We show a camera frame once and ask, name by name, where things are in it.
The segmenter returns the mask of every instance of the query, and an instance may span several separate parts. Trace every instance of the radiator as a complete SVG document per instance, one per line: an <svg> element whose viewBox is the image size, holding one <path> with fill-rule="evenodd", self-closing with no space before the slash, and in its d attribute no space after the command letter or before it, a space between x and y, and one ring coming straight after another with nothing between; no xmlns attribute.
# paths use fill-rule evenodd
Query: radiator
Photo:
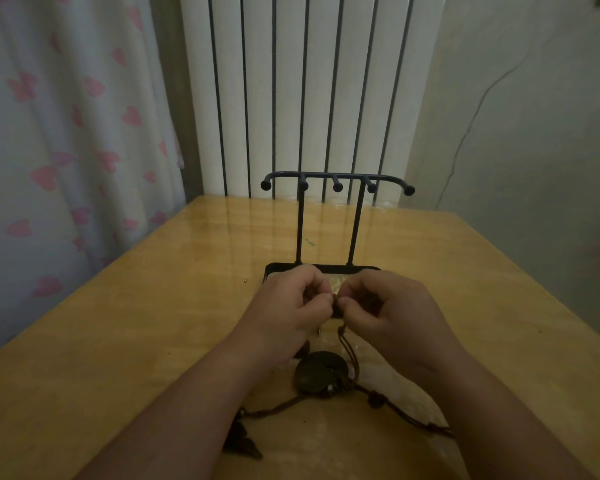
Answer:
<svg viewBox="0 0 600 480"><path fill-rule="evenodd" d="M205 193L295 198L274 170L404 177L444 0L181 0ZM312 182L306 198L348 203ZM365 203L394 207L380 185Z"/></svg>

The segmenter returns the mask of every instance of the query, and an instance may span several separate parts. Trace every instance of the wall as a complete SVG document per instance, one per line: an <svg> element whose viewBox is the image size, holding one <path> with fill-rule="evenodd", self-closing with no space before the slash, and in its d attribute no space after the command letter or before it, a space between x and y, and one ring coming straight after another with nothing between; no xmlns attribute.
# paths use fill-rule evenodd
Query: wall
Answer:
<svg viewBox="0 0 600 480"><path fill-rule="evenodd" d="M593 0L447 0L406 179L600 332Z"/></svg>

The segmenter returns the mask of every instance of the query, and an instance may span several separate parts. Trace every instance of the white curtain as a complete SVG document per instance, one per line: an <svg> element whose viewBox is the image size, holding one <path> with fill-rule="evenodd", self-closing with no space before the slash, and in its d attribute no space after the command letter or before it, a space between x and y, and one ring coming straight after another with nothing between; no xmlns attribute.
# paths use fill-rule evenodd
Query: white curtain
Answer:
<svg viewBox="0 0 600 480"><path fill-rule="evenodd" d="M185 204L148 0L0 0L0 345Z"/></svg>

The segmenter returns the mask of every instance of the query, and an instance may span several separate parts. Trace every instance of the finger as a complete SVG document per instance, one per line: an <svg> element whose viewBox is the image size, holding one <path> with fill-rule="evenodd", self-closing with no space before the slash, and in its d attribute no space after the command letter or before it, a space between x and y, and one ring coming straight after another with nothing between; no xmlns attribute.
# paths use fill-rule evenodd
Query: finger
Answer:
<svg viewBox="0 0 600 480"><path fill-rule="evenodd" d="M356 298L368 292L374 293L382 301L393 295L398 275L378 269L363 269L350 276L340 287L338 297Z"/></svg>
<svg viewBox="0 0 600 480"><path fill-rule="evenodd" d="M338 306L342 310L342 320L357 336L367 339L369 332L376 325L378 318L368 314L356 300L343 296L338 298Z"/></svg>
<svg viewBox="0 0 600 480"><path fill-rule="evenodd" d="M321 293L297 310L304 326L314 330L325 323L333 314L333 295Z"/></svg>
<svg viewBox="0 0 600 480"><path fill-rule="evenodd" d="M296 266L289 271L284 272L285 279L292 286L296 287L300 293L304 293L307 288L313 288L316 293L331 293L331 285L324 274L312 264L303 264Z"/></svg>

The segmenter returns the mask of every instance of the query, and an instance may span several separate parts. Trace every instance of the wooden table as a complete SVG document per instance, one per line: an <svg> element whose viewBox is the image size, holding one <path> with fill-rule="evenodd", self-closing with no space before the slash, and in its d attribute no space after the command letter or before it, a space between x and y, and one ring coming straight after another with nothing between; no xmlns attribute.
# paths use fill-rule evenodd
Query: wooden table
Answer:
<svg viewBox="0 0 600 480"><path fill-rule="evenodd" d="M0 479L69 479L222 339L262 281L293 261L296 204L200 197L0 350ZM352 207L306 204L303 261L344 263ZM469 351L600 477L600 337L452 214L364 209L355 264L423 281ZM313 349L344 354L336 322ZM440 411L362 340L360 382L419 419ZM293 394L294 364L253 391ZM465 477L453 440L362 395L245 421L265 459L222 455L217 478Z"/></svg>

